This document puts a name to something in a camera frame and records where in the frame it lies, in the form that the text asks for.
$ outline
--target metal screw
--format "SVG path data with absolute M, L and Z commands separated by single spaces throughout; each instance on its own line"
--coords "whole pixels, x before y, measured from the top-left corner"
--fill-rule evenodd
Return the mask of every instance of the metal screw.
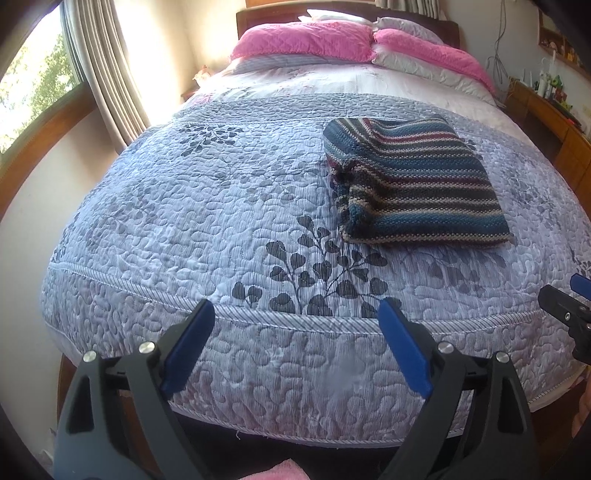
M 87 364 L 93 362 L 96 359 L 96 352 L 94 350 L 88 350 L 84 355 L 82 355 L 82 360 L 84 360 Z
M 144 342 L 139 346 L 140 353 L 152 353 L 156 348 L 156 344 L 154 342 Z
M 439 345 L 437 345 L 437 350 L 439 350 L 441 353 L 450 354 L 453 352 L 453 345 L 449 342 L 441 342 Z
M 508 364 L 511 357 L 507 354 L 507 352 L 497 352 L 496 359 L 501 362 L 502 364 Z

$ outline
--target pillow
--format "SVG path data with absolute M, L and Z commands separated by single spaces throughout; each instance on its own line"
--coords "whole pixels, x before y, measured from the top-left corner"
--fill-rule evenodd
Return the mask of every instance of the pillow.
M 308 53 L 272 53 L 270 55 L 254 55 L 234 60 L 224 75 L 239 75 L 257 70 L 280 69 L 283 67 L 302 67 L 305 65 L 347 65 L 349 60 L 320 57 Z
M 447 45 L 435 45 L 413 37 L 402 30 L 386 28 L 374 32 L 376 43 L 392 51 L 404 53 L 419 60 L 427 61 L 453 72 L 458 72 L 482 82 L 491 93 L 495 93 L 495 84 L 485 69 L 472 55 Z
M 395 28 L 396 30 L 402 30 L 403 32 L 412 35 L 413 37 L 422 38 L 428 42 L 434 43 L 435 45 L 444 45 L 444 42 L 435 33 L 428 28 L 419 25 L 418 23 L 405 20 L 403 18 L 393 17 L 378 17 L 378 20 L 374 23 L 377 30 L 384 28 Z
M 353 22 L 263 24 L 244 33 L 230 60 L 271 53 L 310 53 L 364 63 L 374 57 L 371 44 L 371 27 Z
M 342 20 L 346 22 L 358 23 L 360 25 L 367 25 L 368 27 L 374 26 L 373 23 L 371 23 L 369 20 L 366 20 L 365 18 L 357 17 L 356 15 L 344 14 L 341 12 L 332 12 L 330 10 L 308 9 L 308 15 L 312 18 L 313 21 Z
M 491 93 L 478 80 L 450 69 L 433 65 L 427 61 L 419 60 L 410 55 L 392 51 L 379 43 L 374 44 L 372 48 L 375 52 L 375 58 L 372 60 L 374 65 L 431 80 L 432 82 L 445 85 L 467 95 L 472 95 L 483 102 L 496 106 Z

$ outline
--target wooden desk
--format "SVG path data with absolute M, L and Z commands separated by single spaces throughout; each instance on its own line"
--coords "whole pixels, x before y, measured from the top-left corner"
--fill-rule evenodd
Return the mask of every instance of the wooden desk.
M 591 144 L 548 100 L 516 79 L 506 113 L 552 162 L 591 218 Z

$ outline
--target window frame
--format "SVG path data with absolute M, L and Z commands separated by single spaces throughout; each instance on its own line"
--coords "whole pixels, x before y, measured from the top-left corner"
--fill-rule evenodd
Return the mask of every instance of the window frame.
M 62 0 L 20 0 L 7 2 L 0 8 L 0 79 L 38 23 L 56 8 L 61 8 L 61 3 Z M 0 221 L 37 164 L 96 108 L 88 82 L 81 79 L 78 85 L 35 118 L 0 154 Z

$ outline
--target tree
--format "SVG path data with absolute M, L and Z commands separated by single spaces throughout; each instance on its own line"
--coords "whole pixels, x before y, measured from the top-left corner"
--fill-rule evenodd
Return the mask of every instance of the tree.
M 0 105 L 10 110 L 14 109 L 16 105 L 15 99 L 11 97 L 10 93 L 13 91 L 13 85 L 18 82 L 19 76 L 27 70 L 27 64 L 23 61 L 27 53 L 27 46 L 23 45 L 0 80 Z
M 57 37 L 51 53 L 45 57 L 45 64 L 45 69 L 31 95 L 31 120 L 29 123 L 72 90 L 77 83 L 70 68 L 62 34 Z

